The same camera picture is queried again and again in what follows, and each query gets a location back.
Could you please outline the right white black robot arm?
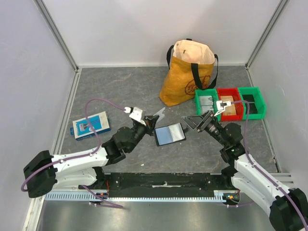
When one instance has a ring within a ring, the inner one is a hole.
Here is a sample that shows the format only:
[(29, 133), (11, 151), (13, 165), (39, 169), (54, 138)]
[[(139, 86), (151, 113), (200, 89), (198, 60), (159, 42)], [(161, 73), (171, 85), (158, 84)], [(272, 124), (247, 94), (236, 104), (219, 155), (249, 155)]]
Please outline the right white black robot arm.
[(308, 200), (299, 188), (290, 188), (267, 172), (247, 153), (241, 141), (241, 126), (222, 126), (212, 111), (202, 115), (183, 116), (187, 126), (197, 132), (207, 132), (223, 148), (220, 154), (228, 167), (222, 170), (221, 186), (233, 187), (250, 197), (268, 215), (276, 231), (306, 231)]

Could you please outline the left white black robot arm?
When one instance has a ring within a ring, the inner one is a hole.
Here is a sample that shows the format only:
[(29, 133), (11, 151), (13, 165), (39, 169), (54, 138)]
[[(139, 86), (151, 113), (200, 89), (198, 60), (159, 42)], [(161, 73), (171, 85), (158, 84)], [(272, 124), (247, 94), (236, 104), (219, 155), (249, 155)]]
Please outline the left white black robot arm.
[(145, 135), (153, 136), (158, 119), (158, 115), (146, 115), (142, 122), (134, 120), (131, 128), (119, 128), (98, 148), (73, 154), (39, 152), (23, 169), (21, 190), (37, 198), (57, 188), (85, 185), (101, 189), (106, 183), (102, 167), (122, 161)]

